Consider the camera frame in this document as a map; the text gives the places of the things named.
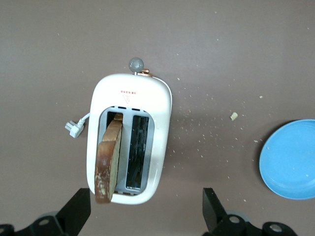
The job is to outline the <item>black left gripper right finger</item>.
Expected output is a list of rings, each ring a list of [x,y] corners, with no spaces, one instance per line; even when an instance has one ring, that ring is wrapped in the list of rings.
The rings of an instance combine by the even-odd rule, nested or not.
[[[257,228],[237,214],[227,213],[213,188],[204,188],[202,214],[208,231],[205,236],[295,236],[289,226],[279,222],[266,222]]]

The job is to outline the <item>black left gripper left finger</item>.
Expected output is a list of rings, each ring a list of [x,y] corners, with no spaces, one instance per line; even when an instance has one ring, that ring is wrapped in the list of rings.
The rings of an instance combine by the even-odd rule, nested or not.
[[[11,224],[1,224],[2,236],[77,236],[91,214],[90,190],[80,188],[56,213],[47,213],[27,227],[16,231]]]

